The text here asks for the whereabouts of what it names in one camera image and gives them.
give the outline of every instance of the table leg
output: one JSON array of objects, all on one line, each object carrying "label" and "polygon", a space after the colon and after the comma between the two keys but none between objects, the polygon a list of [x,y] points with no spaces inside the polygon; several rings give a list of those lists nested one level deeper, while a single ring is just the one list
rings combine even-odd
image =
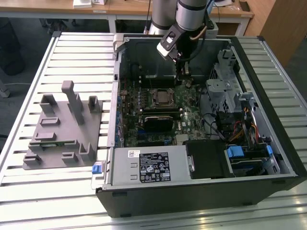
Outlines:
[{"label": "table leg", "polygon": [[249,20],[250,18],[241,18],[241,23],[236,30],[236,36],[244,36],[246,28],[248,27]]},{"label": "table leg", "polygon": [[3,84],[3,82],[0,80],[0,96],[3,98],[7,98],[10,96],[10,91],[6,86]]},{"label": "table leg", "polygon": [[116,33],[116,15],[108,15],[107,20],[109,22],[110,33]]}]

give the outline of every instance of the blue latch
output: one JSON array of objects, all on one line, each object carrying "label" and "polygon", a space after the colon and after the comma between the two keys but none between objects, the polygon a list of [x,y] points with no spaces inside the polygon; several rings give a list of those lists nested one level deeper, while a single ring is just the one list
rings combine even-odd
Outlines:
[{"label": "blue latch", "polygon": [[244,157],[244,152],[241,146],[230,146],[227,149],[228,157]]},{"label": "blue latch", "polygon": [[101,174],[102,173],[102,165],[94,164],[92,166],[92,174]]},{"label": "blue latch", "polygon": [[266,149],[268,151],[268,154],[271,156],[273,154],[272,147],[270,145],[267,145]]}]

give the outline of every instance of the motherboard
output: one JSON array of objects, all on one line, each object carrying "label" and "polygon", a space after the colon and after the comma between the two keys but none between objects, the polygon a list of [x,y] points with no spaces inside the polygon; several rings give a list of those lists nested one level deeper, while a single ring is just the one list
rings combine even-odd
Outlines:
[{"label": "motherboard", "polygon": [[182,145],[205,139],[199,110],[201,86],[124,79],[120,84],[124,147]]}]

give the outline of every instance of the power supply label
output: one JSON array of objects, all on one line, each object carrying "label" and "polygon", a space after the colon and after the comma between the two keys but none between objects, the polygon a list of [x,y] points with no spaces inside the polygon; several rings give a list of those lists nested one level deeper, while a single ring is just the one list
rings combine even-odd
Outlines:
[{"label": "power supply label", "polygon": [[170,181],[171,172],[167,152],[140,154],[140,182]]}]

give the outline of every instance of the gray plastic block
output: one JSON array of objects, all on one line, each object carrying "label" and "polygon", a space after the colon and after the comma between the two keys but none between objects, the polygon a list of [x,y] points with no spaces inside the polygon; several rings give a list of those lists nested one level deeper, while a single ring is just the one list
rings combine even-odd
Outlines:
[{"label": "gray plastic block", "polygon": [[24,163],[28,166],[38,166],[42,162],[42,159],[37,154],[25,155]]},{"label": "gray plastic block", "polygon": [[45,94],[42,97],[42,100],[40,101],[39,105],[44,111],[46,115],[53,116],[54,111],[52,109],[52,106],[55,106],[57,104],[56,100],[54,99],[52,94]]},{"label": "gray plastic block", "polygon": [[95,158],[95,151],[93,150],[91,143],[88,143],[87,150],[85,150],[83,144],[81,144],[79,154],[84,161],[92,161]]},{"label": "gray plastic block", "polygon": [[89,96],[88,107],[91,113],[97,113],[100,110],[97,96]]},{"label": "gray plastic block", "polygon": [[55,133],[37,133],[35,140],[55,140],[57,135]]},{"label": "gray plastic block", "polygon": [[76,118],[76,121],[78,122],[78,125],[83,125],[84,124],[84,118],[82,116],[82,103],[79,98],[79,95],[76,95],[73,91],[73,82],[71,80],[65,80],[63,81],[62,84],[62,92],[66,94],[70,109],[73,111],[73,114]]},{"label": "gray plastic block", "polygon": [[45,126],[58,126],[60,123],[58,117],[46,117],[40,120],[40,125]]},{"label": "gray plastic block", "polygon": [[66,164],[71,164],[77,162],[78,157],[74,152],[64,152],[62,153],[62,160]]},{"label": "gray plastic block", "polygon": [[[43,110],[40,115],[24,158],[26,170],[92,166],[96,161],[102,101],[95,96],[80,101],[72,90],[73,83],[64,82],[63,86],[73,98],[68,98],[70,106],[68,102],[53,101],[52,95],[42,101],[48,102],[53,113],[47,109],[48,114]],[[78,123],[78,117],[82,117],[83,124]]]}]

